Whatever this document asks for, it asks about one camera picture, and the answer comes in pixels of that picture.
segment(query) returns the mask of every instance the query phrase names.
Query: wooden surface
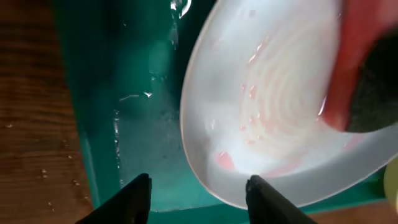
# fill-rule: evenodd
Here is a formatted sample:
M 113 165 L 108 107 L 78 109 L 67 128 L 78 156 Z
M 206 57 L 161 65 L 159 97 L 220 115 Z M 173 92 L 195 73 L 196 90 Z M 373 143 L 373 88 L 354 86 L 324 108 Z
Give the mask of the wooden surface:
M 74 223 L 92 210 L 52 13 L 0 1 L 0 223 Z M 312 216 L 398 223 L 385 203 Z

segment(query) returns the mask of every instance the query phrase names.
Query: plate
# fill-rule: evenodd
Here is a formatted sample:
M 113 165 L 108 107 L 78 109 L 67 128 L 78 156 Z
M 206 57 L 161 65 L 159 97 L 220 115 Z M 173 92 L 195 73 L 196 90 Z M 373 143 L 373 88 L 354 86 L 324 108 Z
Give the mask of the plate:
M 209 193 L 246 208 L 244 185 L 257 174 L 304 206 L 395 156 L 396 127 L 347 134 L 319 118 L 339 16 L 335 0 L 216 3 L 193 50 L 180 109 L 185 155 Z

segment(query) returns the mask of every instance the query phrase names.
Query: red object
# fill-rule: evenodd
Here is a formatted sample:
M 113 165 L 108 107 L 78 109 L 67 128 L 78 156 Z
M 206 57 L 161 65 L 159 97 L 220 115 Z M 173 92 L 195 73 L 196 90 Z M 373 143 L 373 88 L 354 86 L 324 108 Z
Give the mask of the red object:
M 332 128 L 345 131 L 358 68 L 379 36 L 397 23 L 398 0 L 343 1 L 340 49 L 321 115 Z

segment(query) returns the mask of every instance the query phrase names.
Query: green tray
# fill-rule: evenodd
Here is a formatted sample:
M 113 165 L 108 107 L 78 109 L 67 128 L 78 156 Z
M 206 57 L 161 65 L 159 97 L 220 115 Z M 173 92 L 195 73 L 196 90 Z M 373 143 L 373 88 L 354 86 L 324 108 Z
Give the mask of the green tray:
M 196 180 L 178 125 L 187 63 L 214 3 L 53 1 L 95 207 L 146 172 L 153 178 L 149 223 L 248 221 L 246 211 L 223 204 Z M 384 200 L 382 175 L 303 211 Z

